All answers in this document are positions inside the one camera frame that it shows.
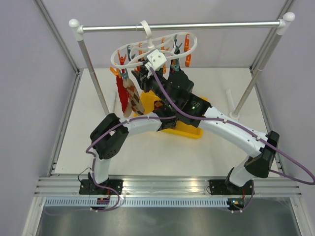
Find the brown argyle sock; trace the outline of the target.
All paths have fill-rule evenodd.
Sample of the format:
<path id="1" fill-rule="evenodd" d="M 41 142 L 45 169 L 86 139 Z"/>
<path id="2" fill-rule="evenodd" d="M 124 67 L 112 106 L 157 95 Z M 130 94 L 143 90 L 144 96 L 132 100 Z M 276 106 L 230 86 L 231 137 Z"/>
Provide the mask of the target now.
<path id="1" fill-rule="evenodd" d="M 131 105 L 132 111 L 138 115 L 143 115 L 145 109 L 142 105 L 140 95 L 138 93 L 137 88 L 135 87 L 135 84 L 130 78 L 125 78 L 123 79 L 123 85 L 127 90 L 128 101 Z"/>

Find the beige argyle sock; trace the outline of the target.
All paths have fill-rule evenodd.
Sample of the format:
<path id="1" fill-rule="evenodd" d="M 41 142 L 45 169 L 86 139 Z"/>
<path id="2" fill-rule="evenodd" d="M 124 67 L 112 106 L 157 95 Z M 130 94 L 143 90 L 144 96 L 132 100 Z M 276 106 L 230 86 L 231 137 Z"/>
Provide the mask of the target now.
<path id="1" fill-rule="evenodd" d="M 131 115 L 132 112 L 134 112 L 134 113 L 137 112 L 137 103 L 136 103 L 135 99 L 131 99 L 131 100 L 128 99 L 128 101 L 126 103 L 126 108 L 123 111 L 123 116 L 125 118 L 127 118 Z"/>

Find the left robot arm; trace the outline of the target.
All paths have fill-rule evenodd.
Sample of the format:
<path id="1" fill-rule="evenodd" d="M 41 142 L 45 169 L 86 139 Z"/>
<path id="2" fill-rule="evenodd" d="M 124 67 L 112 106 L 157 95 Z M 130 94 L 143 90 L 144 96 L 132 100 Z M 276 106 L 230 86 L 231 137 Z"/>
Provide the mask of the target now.
<path id="1" fill-rule="evenodd" d="M 122 182 L 109 179 L 111 159 L 118 154 L 127 137 L 172 127 L 177 122 L 175 115 L 148 113 L 133 118 L 119 118 L 114 113 L 107 115 L 90 134 L 91 145 L 86 153 L 94 159 L 87 179 L 81 180 L 80 195 L 121 194 Z"/>

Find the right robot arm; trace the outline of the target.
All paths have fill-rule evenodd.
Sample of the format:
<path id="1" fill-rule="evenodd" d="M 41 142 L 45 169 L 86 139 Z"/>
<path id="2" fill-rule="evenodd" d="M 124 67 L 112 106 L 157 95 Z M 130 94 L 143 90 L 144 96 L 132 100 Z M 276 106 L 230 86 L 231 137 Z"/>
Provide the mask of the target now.
<path id="1" fill-rule="evenodd" d="M 230 194 L 238 193 L 255 177 L 267 178 L 276 154 L 279 134 L 261 133 L 229 119 L 210 102 L 193 94 L 194 87 L 184 71 L 173 71 L 166 79 L 162 70 L 152 72 L 145 67 L 132 71 L 144 92 L 152 91 L 163 103 L 154 113 L 162 117 L 174 116 L 184 124 L 211 131 L 233 143 L 246 154 L 246 159 L 228 173 L 224 187 Z"/>

